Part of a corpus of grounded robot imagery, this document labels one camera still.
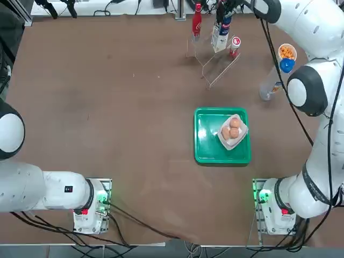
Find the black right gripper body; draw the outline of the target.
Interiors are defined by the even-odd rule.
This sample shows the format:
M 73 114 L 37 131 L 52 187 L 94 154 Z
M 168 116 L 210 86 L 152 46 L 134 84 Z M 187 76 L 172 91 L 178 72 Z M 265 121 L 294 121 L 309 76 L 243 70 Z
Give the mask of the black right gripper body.
M 223 1 L 223 5 L 225 11 L 235 11 L 237 8 L 240 8 L 242 10 L 244 7 L 244 3 L 242 0 L 225 0 Z

